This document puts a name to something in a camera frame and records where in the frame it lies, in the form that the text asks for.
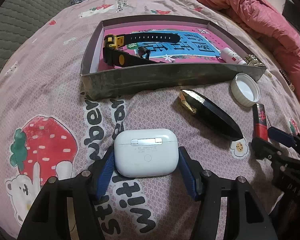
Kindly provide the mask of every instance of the bed sheet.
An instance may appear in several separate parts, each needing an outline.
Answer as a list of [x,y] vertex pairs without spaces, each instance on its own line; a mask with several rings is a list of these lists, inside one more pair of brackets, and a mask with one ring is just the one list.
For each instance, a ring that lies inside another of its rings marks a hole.
[[[80,65],[98,23],[142,14],[203,18],[231,33],[268,68],[258,82],[268,125],[300,132],[300,105],[273,56],[228,18],[196,0],[84,1],[64,9],[38,30],[0,74],[0,227],[13,237],[50,176],[76,176],[101,158],[123,130],[172,130],[179,145],[205,169],[229,179],[245,176],[268,212],[281,194],[271,185],[270,162],[255,160],[250,152],[252,110],[233,98],[230,82],[190,88],[238,123],[245,136],[242,155],[181,107],[176,98],[183,87],[98,102],[84,93]],[[284,153],[298,158],[294,150]],[[187,195],[177,169],[167,176],[129,181],[114,173],[96,210],[106,239],[188,239],[198,207]],[[225,207],[223,201],[217,239],[223,238]]]

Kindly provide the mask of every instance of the white earbud case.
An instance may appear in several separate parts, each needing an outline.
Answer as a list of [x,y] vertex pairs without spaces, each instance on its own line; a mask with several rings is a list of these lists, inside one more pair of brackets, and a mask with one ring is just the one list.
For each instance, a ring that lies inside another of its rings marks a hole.
[[114,163],[126,177],[166,175],[178,160],[177,137],[168,129],[126,130],[114,140]]

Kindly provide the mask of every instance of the strawberry print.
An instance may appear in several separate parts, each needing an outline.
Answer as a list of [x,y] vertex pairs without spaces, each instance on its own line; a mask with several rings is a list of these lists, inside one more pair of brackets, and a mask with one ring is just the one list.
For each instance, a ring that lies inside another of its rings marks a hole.
[[161,11],[161,10],[151,10],[152,13],[154,14],[161,14],[161,15],[165,15],[165,14],[169,14],[171,13],[171,11]]
[[18,166],[20,174],[31,180],[34,164],[39,164],[43,185],[49,177],[57,176],[59,163],[68,163],[66,166],[72,167],[77,143],[70,131],[53,117],[36,116],[16,130],[10,150],[10,164]]
[[55,20],[52,20],[51,22],[49,22],[49,25],[55,25],[57,22]]
[[196,8],[194,8],[194,10],[197,11],[197,12],[201,12],[202,9],[203,9],[203,7],[196,7]]

